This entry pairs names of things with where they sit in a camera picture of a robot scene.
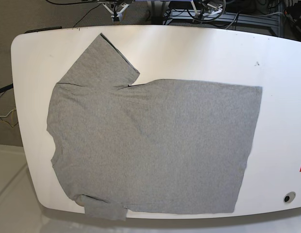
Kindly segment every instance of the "white floor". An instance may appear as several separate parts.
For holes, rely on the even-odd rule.
[[[0,145],[0,233],[301,233],[301,208],[275,213],[188,220],[89,218],[37,201],[23,148]]]

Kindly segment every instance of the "floor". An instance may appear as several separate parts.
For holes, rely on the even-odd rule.
[[[15,0],[0,1],[0,87],[12,83],[10,46],[13,39],[28,30],[62,26],[70,28],[78,22],[85,13],[93,8],[95,3],[79,5],[52,5],[45,0]],[[147,19],[149,12],[146,2],[134,2],[127,10],[122,24],[150,24]],[[110,14],[103,6],[99,6],[87,15],[77,26],[113,25]],[[174,23],[170,25],[193,26],[192,24]],[[270,34],[267,30],[236,27],[237,31]],[[286,28],[285,37],[294,39]],[[0,99],[0,115],[5,115],[15,108],[13,89],[7,91]],[[17,113],[7,118],[11,124],[17,122]],[[0,144],[22,146],[19,125],[11,128],[0,121]]]
[[[216,219],[125,222],[51,210],[37,200],[22,147],[0,145],[0,233],[301,233],[301,208]]]

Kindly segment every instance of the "t-shirt sleeve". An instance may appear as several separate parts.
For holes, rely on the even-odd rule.
[[[109,203],[86,195],[81,196],[85,214],[109,220],[126,220],[127,209],[118,203]]]
[[[135,82],[139,72],[100,34],[58,82],[101,89],[122,88]]]

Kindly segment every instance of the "cable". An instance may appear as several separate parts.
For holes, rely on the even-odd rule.
[[[173,9],[174,11],[176,11],[176,12],[180,12],[179,14],[177,14],[176,16],[180,16],[182,13],[184,13],[185,12],[185,9],[183,10],[183,11],[177,11],[177,10],[175,10],[175,9]]]
[[[237,17],[236,23],[234,24],[234,30],[235,30],[235,31],[236,31],[236,28],[237,28],[237,23],[238,23],[239,15],[238,15],[238,17]]]
[[[232,24],[233,24],[233,23],[236,21],[236,19],[238,18],[239,14],[240,14],[240,12],[238,12],[238,13],[234,16],[234,19],[232,20],[232,22],[231,22],[230,24],[228,24],[228,25],[226,26],[226,28],[224,28],[224,29],[228,29],[230,26],[232,26]]]
[[[187,9],[187,12],[188,12],[188,14],[189,14],[194,20],[196,20],[196,21],[198,21],[198,22],[200,22],[200,23],[208,23],[208,22],[212,22],[212,21],[218,19],[219,17],[221,17],[221,15],[224,13],[225,9],[226,9],[226,0],[223,0],[223,9],[222,9],[222,11],[219,13],[218,16],[216,16],[215,18],[209,19],[209,20],[200,20],[200,19],[198,19],[198,18],[195,18],[194,16],[191,15],[191,13],[190,13],[190,11],[189,11],[188,9]]]
[[[73,26],[73,28],[75,28],[75,26],[80,22],[80,21],[82,21],[83,20],[83,18],[85,18],[92,10],[94,10],[94,9],[96,9],[96,8],[98,8],[99,6],[101,6],[101,4],[99,4],[99,5],[97,5],[97,6],[95,6],[95,7],[93,7],[93,8],[91,8],[80,20],[78,20],[78,22],[77,23],[75,23],[75,25]]]
[[[0,116],[0,118],[1,118],[1,117],[2,117],[2,118],[8,117],[14,110],[16,110],[16,108],[10,110],[9,113],[7,113],[7,115],[5,115],[5,116]]]
[[[273,15],[283,15],[283,12],[274,12],[274,13],[271,13],[271,14],[267,14],[267,15],[253,15],[253,16],[273,16]]]
[[[2,88],[0,88],[0,94],[3,93],[3,92],[5,92],[5,91],[9,91],[12,88],[14,88],[14,84],[13,83],[9,84],[9,85],[7,85],[5,87],[2,87]]]
[[[53,1],[49,1],[49,0],[45,0],[45,1],[52,5],[76,5],[76,4],[94,3],[95,2],[95,1],[78,1],[78,2],[56,3]]]
[[[0,95],[0,98],[6,93],[6,91],[3,92],[3,94]]]
[[[19,123],[19,122],[17,122],[16,124],[12,125],[8,121],[3,120],[1,117],[0,117],[0,120],[1,120],[0,122],[4,122],[6,124],[9,124],[11,128],[14,128]]]
[[[170,20],[171,19],[171,22],[172,22],[172,20],[173,20],[173,18],[166,18],[166,20],[165,20],[165,22],[164,22],[164,25],[167,25],[167,22],[168,22],[168,20]]]

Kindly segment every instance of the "black cable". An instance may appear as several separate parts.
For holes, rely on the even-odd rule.
[[[164,25],[167,25],[166,23],[167,23],[168,20],[170,20],[170,19],[173,19],[173,18],[166,18]]]
[[[0,98],[6,93],[6,91],[3,92],[3,94],[0,95]]]
[[[84,4],[84,3],[94,3],[95,1],[78,1],[78,2],[67,2],[67,3],[56,3],[53,1],[45,0],[46,2],[53,5],[76,5],[76,4]]]
[[[185,9],[184,9],[183,11],[176,11],[176,12],[180,12],[179,14],[176,15],[176,16],[179,16],[179,15],[181,15],[182,13],[185,12]]]
[[[237,19],[236,19],[236,21],[235,21],[235,23],[234,23],[234,30],[235,30],[235,31],[236,31],[236,28],[237,28],[237,22],[238,22],[238,19],[239,19],[239,15],[240,15],[240,14],[238,14]]]
[[[227,26],[233,26],[233,24],[236,23],[236,21],[238,21],[240,13],[241,13],[241,11],[239,11],[238,13],[236,13],[236,18],[234,18],[232,20],[232,22],[229,22],[227,24],[221,24],[221,25],[214,24],[214,23],[209,23],[209,24],[212,25],[212,26],[215,26],[217,28],[220,28],[220,29],[226,28]]]
[[[183,10],[183,11],[178,11],[178,10],[176,10],[176,9],[172,9],[173,11],[176,11],[176,12],[181,12],[181,13],[183,13],[184,11],[185,11],[185,9]]]
[[[10,90],[12,88],[14,88],[14,84],[13,83],[9,84],[9,85],[7,85],[5,87],[0,88],[0,93],[3,93],[4,91],[8,91],[8,90]]]
[[[235,15],[233,20],[228,25],[221,26],[221,28],[228,29],[230,26],[232,26],[234,24],[234,22],[237,20],[237,18],[239,17],[239,14],[240,14],[240,11]]]
[[[198,18],[195,18],[194,16],[191,15],[191,13],[190,13],[190,11],[189,11],[188,9],[187,9],[187,12],[188,12],[188,14],[189,14],[194,20],[196,20],[197,22],[200,22],[200,23],[208,23],[208,22],[212,22],[212,21],[218,19],[219,17],[221,17],[221,15],[224,13],[225,9],[226,9],[226,0],[223,0],[223,9],[222,9],[222,11],[219,13],[218,16],[216,16],[215,18],[209,19],[209,20],[200,20],[200,19],[198,19]]]
[[[100,6],[101,4],[99,4],[99,5],[97,5],[97,6],[95,6],[95,7],[93,7],[93,8],[91,8],[80,20],[78,20],[78,22],[77,23],[75,23],[75,25],[73,26],[73,28],[75,28],[75,26],[80,22],[80,21],[82,21],[83,20],[83,18],[85,18],[92,10],[94,10],[94,9],[96,9],[96,8],[98,8],[99,6]]]
[[[115,23],[115,20],[117,19],[117,10],[118,10],[118,6],[114,6],[113,7],[113,13],[114,13],[114,23]]]
[[[199,19],[200,20],[202,19],[203,14],[204,14],[204,7],[200,11],[200,15],[199,15]]]

